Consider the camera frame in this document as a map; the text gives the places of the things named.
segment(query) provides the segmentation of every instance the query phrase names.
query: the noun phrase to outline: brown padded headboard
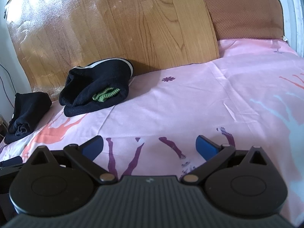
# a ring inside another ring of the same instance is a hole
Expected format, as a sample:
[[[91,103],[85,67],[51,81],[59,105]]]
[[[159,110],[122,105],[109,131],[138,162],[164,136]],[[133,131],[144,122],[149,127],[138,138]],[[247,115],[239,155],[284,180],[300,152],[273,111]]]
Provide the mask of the brown padded headboard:
[[[279,0],[205,0],[216,38],[282,39],[283,9]]]

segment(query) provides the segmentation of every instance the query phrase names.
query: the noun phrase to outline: black cloth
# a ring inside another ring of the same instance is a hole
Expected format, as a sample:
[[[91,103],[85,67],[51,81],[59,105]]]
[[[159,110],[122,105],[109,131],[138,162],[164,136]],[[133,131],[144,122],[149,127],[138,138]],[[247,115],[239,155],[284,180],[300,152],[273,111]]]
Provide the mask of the black cloth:
[[[128,96],[132,73],[132,64],[124,59],[106,59],[72,68],[59,95],[59,103],[65,105],[64,114],[71,117],[119,104]],[[107,87],[119,88],[120,92],[105,102],[92,99]]]
[[[9,122],[4,143],[10,144],[33,133],[51,105],[52,101],[47,93],[17,93],[15,96],[14,115]]]

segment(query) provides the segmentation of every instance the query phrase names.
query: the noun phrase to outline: zipper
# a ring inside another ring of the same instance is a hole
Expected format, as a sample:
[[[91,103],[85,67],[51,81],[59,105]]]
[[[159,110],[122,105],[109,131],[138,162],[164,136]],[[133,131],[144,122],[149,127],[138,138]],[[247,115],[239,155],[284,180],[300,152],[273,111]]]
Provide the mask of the zipper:
[[[233,39],[253,39],[253,38],[233,38]],[[275,40],[275,39],[255,39],[255,40]]]

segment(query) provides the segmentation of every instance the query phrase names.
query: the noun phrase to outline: orange figure print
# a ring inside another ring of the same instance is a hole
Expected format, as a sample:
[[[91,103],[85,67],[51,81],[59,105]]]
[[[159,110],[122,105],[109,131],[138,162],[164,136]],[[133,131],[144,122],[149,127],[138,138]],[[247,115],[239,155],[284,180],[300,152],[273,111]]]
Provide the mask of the orange figure print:
[[[297,76],[296,74],[293,74],[292,76],[297,77],[297,78],[304,84],[303,79],[301,79],[299,76]],[[300,85],[300,84],[298,84],[298,83],[296,83],[296,82],[293,82],[293,81],[291,81],[291,80],[289,80],[289,79],[287,79],[287,78],[284,78],[284,77],[282,77],[282,76],[279,76],[279,78],[284,79],[284,80],[286,80],[286,81],[289,81],[289,82],[291,82],[292,84],[296,85],[297,87],[300,87],[300,88],[304,89],[304,86],[302,86],[302,85]]]
[[[81,120],[87,115],[85,114],[82,118],[80,118],[79,120],[77,120],[76,122],[73,122],[69,125],[66,125],[71,118],[67,118],[67,120],[61,124],[58,128],[52,128],[51,126],[54,124],[55,121],[57,121],[57,119],[59,117],[62,116],[63,113],[61,113],[60,116],[58,116],[54,121],[49,121],[48,124],[46,124],[30,141],[30,143],[28,145],[25,145],[23,151],[22,151],[22,159],[23,162],[25,162],[29,156],[30,156],[30,151],[32,151],[31,149],[33,148],[34,144],[39,144],[39,143],[43,143],[45,145],[50,145],[59,141],[62,141],[64,138],[65,133],[67,132],[67,130],[77,124],[79,124],[81,122]]]

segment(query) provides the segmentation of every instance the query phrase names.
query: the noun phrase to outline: pink bed sheet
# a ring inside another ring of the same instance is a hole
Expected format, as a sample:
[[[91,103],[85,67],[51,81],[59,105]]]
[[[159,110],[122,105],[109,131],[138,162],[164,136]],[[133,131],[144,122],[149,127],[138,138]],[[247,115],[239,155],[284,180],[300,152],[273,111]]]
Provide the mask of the pink bed sheet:
[[[223,58],[132,79],[123,103],[67,118],[53,102],[36,131],[0,144],[0,161],[26,161],[39,145],[60,150],[101,135],[95,163],[122,175],[180,177],[205,160],[198,135],[239,150],[262,146],[288,186],[282,215],[304,219],[304,59],[283,41],[226,40]]]

